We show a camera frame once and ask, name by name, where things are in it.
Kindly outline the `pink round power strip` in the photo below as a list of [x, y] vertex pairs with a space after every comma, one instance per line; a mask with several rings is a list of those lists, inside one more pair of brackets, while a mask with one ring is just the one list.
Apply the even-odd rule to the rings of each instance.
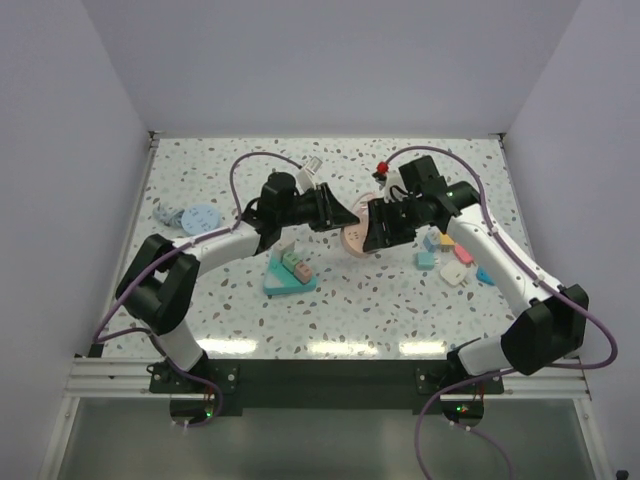
[[364, 242], [368, 233], [366, 222], [344, 227], [340, 232], [340, 241], [345, 251], [356, 258], [367, 258], [369, 253], [364, 251]]

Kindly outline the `blue square plug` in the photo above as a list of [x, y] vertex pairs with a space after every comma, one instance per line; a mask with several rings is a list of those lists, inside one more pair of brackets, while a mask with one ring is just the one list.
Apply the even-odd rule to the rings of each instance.
[[490, 277], [490, 275], [486, 272], [482, 267], [478, 267], [476, 270], [476, 279], [486, 285], [494, 286], [495, 283]]

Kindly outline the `blue round power strip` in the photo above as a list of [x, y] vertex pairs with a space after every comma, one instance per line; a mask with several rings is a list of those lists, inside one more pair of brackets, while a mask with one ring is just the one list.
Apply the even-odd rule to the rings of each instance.
[[219, 211], [209, 204], [196, 204], [184, 210], [180, 224], [189, 236], [197, 236], [215, 230], [220, 226]]

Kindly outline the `yellow plug adapter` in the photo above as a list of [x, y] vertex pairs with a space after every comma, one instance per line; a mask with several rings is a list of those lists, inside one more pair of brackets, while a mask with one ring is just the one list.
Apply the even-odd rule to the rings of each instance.
[[440, 250], [451, 251], [455, 248], [455, 241], [447, 234], [440, 234]]

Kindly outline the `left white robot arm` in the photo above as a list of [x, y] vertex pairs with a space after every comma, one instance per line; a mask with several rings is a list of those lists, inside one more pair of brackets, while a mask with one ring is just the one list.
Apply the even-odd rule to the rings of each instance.
[[198, 279], [229, 262], [262, 254], [280, 240], [285, 227], [307, 225], [325, 232], [358, 222], [327, 184], [300, 192], [292, 175], [276, 172], [235, 225], [175, 241], [158, 234], [147, 237], [115, 298], [150, 329], [162, 354], [174, 365], [173, 382], [185, 392], [196, 392], [206, 383], [208, 361], [186, 322]]

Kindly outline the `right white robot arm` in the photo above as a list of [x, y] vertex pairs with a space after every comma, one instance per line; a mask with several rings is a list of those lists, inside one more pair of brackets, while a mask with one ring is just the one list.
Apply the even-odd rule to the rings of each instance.
[[397, 173], [398, 185], [385, 162], [373, 174], [385, 196], [368, 203], [364, 251], [403, 245], [419, 228], [436, 227], [487, 272], [515, 318], [504, 333], [450, 351], [443, 385], [466, 393], [487, 373], [514, 369], [531, 375], [582, 346], [587, 293], [579, 285], [563, 286], [527, 256], [491, 216], [477, 188], [447, 183], [430, 156]]

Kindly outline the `brownish pink plug adapter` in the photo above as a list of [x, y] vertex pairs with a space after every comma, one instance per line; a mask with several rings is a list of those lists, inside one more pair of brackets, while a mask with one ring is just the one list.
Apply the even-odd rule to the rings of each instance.
[[293, 275], [301, 284], [306, 285], [312, 280], [313, 271], [307, 264], [300, 262], [294, 267]]

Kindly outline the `light green plug adapter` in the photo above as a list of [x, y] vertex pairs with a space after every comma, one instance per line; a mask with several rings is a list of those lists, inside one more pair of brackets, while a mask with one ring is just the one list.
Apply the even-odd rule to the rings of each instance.
[[294, 273], [296, 266], [301, 262], [300, 258], [295, 252], [286, 252], [282, 256], [281, 263], [284, 268], [290, 273]]

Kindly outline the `teal triangular power strip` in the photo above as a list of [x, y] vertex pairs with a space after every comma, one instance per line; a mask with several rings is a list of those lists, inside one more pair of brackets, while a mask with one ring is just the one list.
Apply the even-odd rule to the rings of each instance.
[[263, 292], [267, 296], [307, 293], [317, 286], [315, 275], [307, 283], [300, 282], [284, 265], [271, 256], [263, 280]]

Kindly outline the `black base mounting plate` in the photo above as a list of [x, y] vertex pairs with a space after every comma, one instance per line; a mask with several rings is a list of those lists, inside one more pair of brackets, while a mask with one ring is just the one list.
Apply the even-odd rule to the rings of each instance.
[[[211, 418], [215, 390], [150, 364], [149, 392], [171, 397], [174, 417]], [[220, 416], [245, 409], [412, 410], [440, 388], [445, 360], [209, 360], [208, 376], [223, 395]]]

